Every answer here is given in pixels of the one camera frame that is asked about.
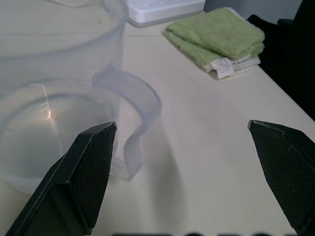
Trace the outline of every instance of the white power strip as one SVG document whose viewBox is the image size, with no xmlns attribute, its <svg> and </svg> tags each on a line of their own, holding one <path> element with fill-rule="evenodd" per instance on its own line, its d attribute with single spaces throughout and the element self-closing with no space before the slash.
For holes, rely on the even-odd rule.
<svg viewBox="0 0 315 236">
<path fill-rule="evenodd" d="M 129 22 L 138 28 L 200 13 L 206 0 L 126 0 Z"/>
</svg>

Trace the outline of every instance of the towel tag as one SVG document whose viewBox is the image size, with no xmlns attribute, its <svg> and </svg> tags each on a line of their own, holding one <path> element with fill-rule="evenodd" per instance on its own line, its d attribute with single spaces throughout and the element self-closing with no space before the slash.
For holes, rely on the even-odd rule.
<svg viewBox="0 0 315 236">
<path fill-rule="evenodd" d="M 211 65 L 217 71 L 219 79 L 222 79 L 234 73 L 234 69 L 229 58 L 214 60 L 211 62 Z"/>
</svg>

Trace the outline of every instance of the green towel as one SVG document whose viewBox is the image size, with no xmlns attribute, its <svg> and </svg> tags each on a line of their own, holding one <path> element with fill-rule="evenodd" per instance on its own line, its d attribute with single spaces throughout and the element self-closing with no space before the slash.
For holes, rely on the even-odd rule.
<svg viewBox="0 0 315 236">
<path fill-rule="evenodd" d="M 236 63 L 258 58 L 263 51 L 264 33 L 231 8 L 178 20 L 164 35 L 203 70 L 210 62 L 227 57 Z"/>
</svg>

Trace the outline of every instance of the clear plastic pitcher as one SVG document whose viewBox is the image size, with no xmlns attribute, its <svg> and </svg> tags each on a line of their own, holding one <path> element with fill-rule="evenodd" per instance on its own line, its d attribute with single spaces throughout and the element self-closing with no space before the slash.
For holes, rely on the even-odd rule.
<svg viewBox="0 0 315 236">
<path fill-rule="evenodd" d="M 120 70 L 125 1 L 79 1 L 0 2 L 0 177 L 28 194 L 80 132 L 109 121 L 111 174 L 131 180 L 160 114 L 155 91 Z"/>
</svg>

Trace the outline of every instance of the table surface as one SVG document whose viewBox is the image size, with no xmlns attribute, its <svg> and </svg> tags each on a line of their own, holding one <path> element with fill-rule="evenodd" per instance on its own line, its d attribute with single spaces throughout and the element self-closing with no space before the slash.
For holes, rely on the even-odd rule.
<svg viewBox="0 0 315 236">
<path fill-rule="evenodd" d="M 247 124 L 283 124 L 315 140 L 314 121 L 258 66 L 215 80 L 162 35 L 126 28 L 124 70 L 149 83 L 162 114 L 142 138 L 132 182 L 110 179 L 92 235 L 294 233 L 268 187 Z M 0 181 L 0 236 L 29 196 Z"/>
</svg>

